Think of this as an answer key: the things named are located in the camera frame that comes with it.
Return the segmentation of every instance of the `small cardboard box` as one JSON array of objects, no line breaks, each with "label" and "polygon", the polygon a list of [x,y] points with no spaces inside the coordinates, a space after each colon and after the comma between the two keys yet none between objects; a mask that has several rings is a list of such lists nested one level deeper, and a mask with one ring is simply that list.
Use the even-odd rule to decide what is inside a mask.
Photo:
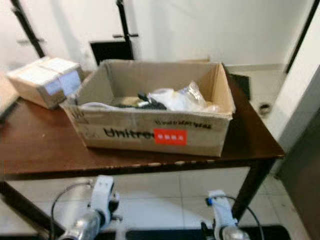
[{"label": "small cardboard box", "polygon": [[[219,113],[166,110],[92,109],[90,102],[112,105],[118,98],[159,88],[182,89],[195,81]],[[235,111],[222,64],[107,60],[76,94],[61,104],[87,147],[220,156]]]},{"label": "small cardboard box", "polygon": [[83,79],[80,64],[47,56],[6,76],[22,98],[47,109],[75,92]]}]

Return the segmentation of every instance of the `brown table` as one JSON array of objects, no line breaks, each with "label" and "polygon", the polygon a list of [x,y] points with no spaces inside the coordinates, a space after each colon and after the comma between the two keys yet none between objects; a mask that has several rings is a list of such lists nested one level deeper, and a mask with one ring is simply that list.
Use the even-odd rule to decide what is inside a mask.
[{"label": "brown table", "polygon": [[[7,179],[44,179],[250,167],[237,199],[249,204],[275,160],[284,152],[245,94],[232,80],[236,113],[221,157],[86,148],[62,109],[47,110],[20,100],[0,129],[0,157]],[[245,207],[233,206],[235,218]]]}]

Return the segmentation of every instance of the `cable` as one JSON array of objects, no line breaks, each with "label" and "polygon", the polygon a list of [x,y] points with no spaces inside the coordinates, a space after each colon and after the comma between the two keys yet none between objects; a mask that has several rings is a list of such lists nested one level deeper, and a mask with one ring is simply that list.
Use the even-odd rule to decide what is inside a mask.
[{"label": "cable", "polygon": [[70,186],[67,186],[62,192],[60,192],[54,199],[52,206],[51,206],[51,217],[50,217],[50,231],[49,231],[49,240],[54,240],[56,237],[55,234],[55,225],[54,225],[54,221],[55,221],[55,217],[54,217],[54,209],[56,206],[57,201],[59,200],[59,198],[65,194],[66,192],[70,191],[71,189],[78,187],[78,186],[83,186],[83,185],[88,185],[90,186],[90,188],[93,188],[92,182],[89,181],[85,181],[85,182],[78,182],[78,183],[74,183]]},{"label": "cable", "polygon": [[236,203],[245,206],[245,208],[248,209],[248,211],[251,213],[251,215],[253,216],[254,220],[256,221],[256,224],[257,224],[258,227],[259,227],[260,234],[261,234],[261,240],[265,240],[265,235],[264,235],[264,231],[263,231],[263,229],[262,229],[262,226],[261,226],[261,224],[260,224],[260,222],[259,222],[256,214],[254,213],[254,211],[252,211],[252,209],[251,209],[247,204],[245,204],[245,203],[243,203],[243,202],[240,202],[240,201],[237,200],[235,197],[229,196],[229,195],[217,195],[217,196],[208,197],[208,198],[206,198],[207,204],[208,204],[209,206],[212,205],[212,204],[213,204],[212,199],[216,199],[216,198],[232,199],[232,200],[234,200]]}]

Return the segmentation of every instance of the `black cable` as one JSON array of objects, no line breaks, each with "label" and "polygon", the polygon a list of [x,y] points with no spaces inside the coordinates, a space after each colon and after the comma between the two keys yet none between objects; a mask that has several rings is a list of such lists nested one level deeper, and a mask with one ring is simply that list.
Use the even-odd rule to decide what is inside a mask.
[{"label": "black cable", "polygon": [[62,192],[60,192],[54,199],[52,206],[51,206],[51,217],[50,217],[50,231],[49,231],[49,240],[54,240],[56,237],[55,234],[55,225],[54,225],[54,221],[55,221],[55,217],[54,217],[54,209],[56,206],[57,201],[59,200],[59,198],[65,194],[66,192],[70,191],[71,189],[78,187],[78,186],[83,186],[83,185],[88,185],[90,186],[90,188],[93,188],[93,185],[91,183],[91,181],[85,181],[85,182],[78,182],[75,184],[72,184],[68,187],[66,187]]},{"label": "black cable", "polygon": [[254,220],[256,221],[256,224],[258,225],[259,227],[259,230],[260,230],[260,234],[261,234],[261,240],[265,240],[265,235],[264,235],[264,231],[262,229],[262,226],[256,216],[256,214],[254,213],[254,211],[252,211],[252,209],[245,203],[243,202],[240,202],[239,200],[237,200],[235,197],[233,196],[229,196],[229,195],[217,195],[217,196],[211,196],[211,197],[208,197],[206,200],[207,200],[207,204],[210,205],[213,204],[212,202],[209,202],[208,200],[212,200],[212,199],[216,199],[216,198],[227,198],[227,199],[232,199],[234,200],[235,202],[237,202],[238,204],[241,204],[243,206],[245,206],[246,209],[248,209],[248,211],[251,213],[251,215],[253,216]]}]

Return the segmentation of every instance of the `red label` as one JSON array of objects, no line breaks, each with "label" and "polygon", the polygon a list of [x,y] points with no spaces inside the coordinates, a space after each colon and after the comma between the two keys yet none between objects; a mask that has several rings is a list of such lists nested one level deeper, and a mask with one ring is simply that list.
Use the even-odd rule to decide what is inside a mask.
[{"label": "red label", "polygon": [[177,129],[153,129],[156,144],[187,145],[187,130]]}]

